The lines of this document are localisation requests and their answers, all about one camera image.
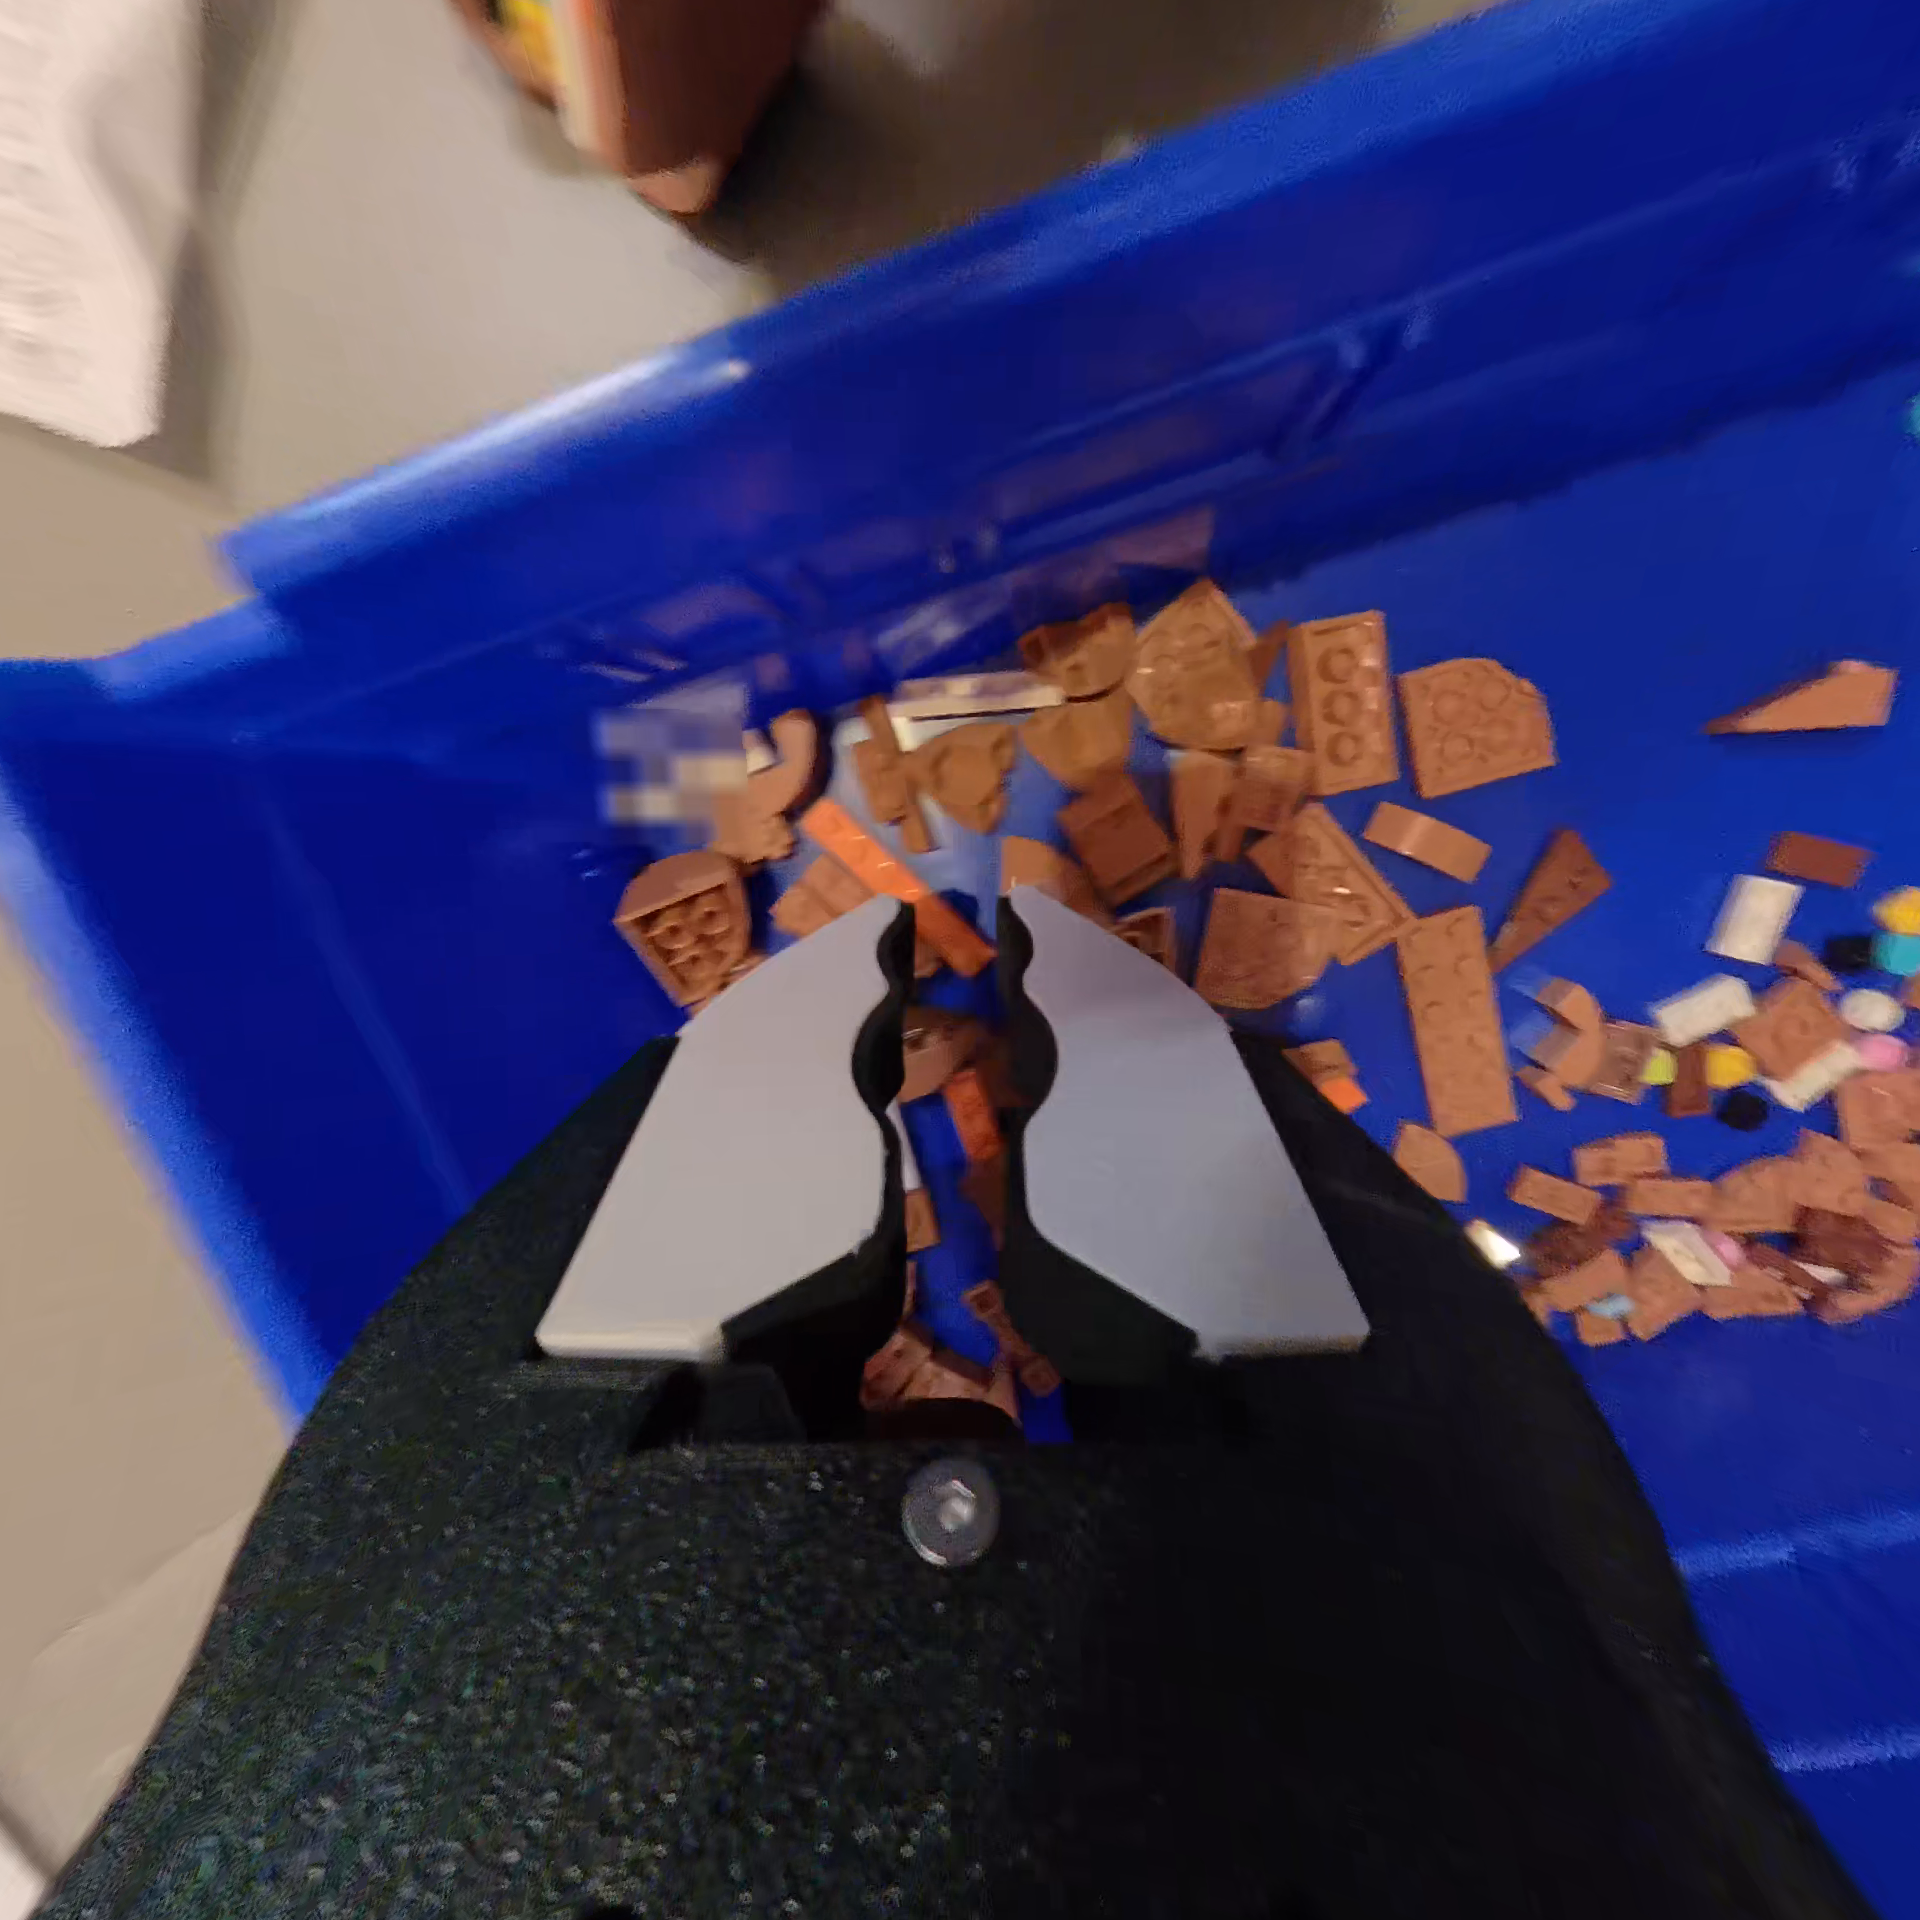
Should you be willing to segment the blue plastic bin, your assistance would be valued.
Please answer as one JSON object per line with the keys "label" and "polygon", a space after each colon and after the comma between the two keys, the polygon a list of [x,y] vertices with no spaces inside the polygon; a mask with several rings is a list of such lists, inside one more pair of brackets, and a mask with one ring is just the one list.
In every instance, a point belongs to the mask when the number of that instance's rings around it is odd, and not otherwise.
{"label": "blue plastic bin", "polygon": [[588,668],[805,692],[1019,594],[1396,587],[1549,696],[1602,994],[1916,676],[1916,5],[1513,5],[234,538],[3,688],[3,899],[313,1402],[41,1916],[1916,1916],[1916,1304],[1538,1328],[1245,1043],[1354,1359],[1041,1438],[537,1359],[671,1013],[562,877]]}

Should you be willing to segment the brown box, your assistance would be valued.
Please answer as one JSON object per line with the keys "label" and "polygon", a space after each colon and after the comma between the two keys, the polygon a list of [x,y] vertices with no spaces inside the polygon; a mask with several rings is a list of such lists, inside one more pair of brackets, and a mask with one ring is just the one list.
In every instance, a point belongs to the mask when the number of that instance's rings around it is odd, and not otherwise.
{"label": "brown box", "polygon": [[578,156],[673,218],[706,213],[825,5],[451,5]]}

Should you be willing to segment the brown lego slope brick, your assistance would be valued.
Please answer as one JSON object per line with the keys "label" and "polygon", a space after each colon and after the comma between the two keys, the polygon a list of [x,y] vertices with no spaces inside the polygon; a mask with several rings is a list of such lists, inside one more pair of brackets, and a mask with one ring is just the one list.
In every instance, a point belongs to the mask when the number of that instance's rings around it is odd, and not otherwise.
{"label": "brown lego slope brick", "polygon": [[1728,714],[1705,723],[1711,739],[1790,733],[1879,733],[1890,723],[1902,673],[1868,660],[1834,660],[1808,681],[1779,687]]}

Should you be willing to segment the pile of brown lego pieces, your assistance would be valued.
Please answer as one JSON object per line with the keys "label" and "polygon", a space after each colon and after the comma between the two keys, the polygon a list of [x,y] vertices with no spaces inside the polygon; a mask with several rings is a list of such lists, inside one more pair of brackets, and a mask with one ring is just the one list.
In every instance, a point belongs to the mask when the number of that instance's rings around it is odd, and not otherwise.
{"label": "pile of brown lego pieces", "polygon": [[[1257,636],[1220,587],[1129,636],[1032,725],[1075,725],[1035,884],[1220,1019],[1286,1013],[1282,1077],[1399,1123],[1391,1159],[1460,1229],[1476,1173],[1528,1212],[1522,1296],[1578,1340],[1688,1316],[1848,1327],[1916,1295],[1916,712],[1879,733],[1711,739],[1708,673],[1597,668],[1556,723],[1497,658],[1391,660],[1380,611]],[[1129,1377],[1169,1328],[1041,1252],[1014,1119],[943,1080],[997,1225],[997,1324],[1039,1396]]]}

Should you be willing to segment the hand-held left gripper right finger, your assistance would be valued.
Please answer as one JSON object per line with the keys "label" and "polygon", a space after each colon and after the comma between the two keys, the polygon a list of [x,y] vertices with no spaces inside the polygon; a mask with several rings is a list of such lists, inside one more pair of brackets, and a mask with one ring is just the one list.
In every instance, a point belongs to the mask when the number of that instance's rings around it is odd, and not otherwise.
{"label": "hand-held left gripper right finger", "polygon": [[1041,1252],[1198,1359],[1362,1348],[1368,1316],[1227,1022],[1041,890],[999,906],[1002,941],[1027,939],[1008,1009],[1032,1009],[1053,1044],[1019,1143]]}

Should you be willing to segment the white paper sheets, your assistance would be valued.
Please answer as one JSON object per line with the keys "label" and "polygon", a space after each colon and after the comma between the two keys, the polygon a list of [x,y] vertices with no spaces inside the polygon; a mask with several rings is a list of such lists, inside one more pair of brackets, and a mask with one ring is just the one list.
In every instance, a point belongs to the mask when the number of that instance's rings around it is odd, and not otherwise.
{"label": "white paper sheets", "polygon": [[157,431],[198,109],[198,5],[3,5],[6,417]]}

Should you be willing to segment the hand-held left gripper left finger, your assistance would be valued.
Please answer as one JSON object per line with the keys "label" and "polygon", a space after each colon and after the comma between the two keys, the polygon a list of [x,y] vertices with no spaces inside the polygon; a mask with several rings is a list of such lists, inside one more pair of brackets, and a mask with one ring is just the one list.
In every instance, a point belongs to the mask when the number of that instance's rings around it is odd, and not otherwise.
{"label": "hand-held left gripper left finger", "polygon": [[881,1223],[888,1130],[857,1086],[884,1007],[871,899],[729,987],[684,1032],[537,1328],[565,1361],[714,1361],[750,1309]]}

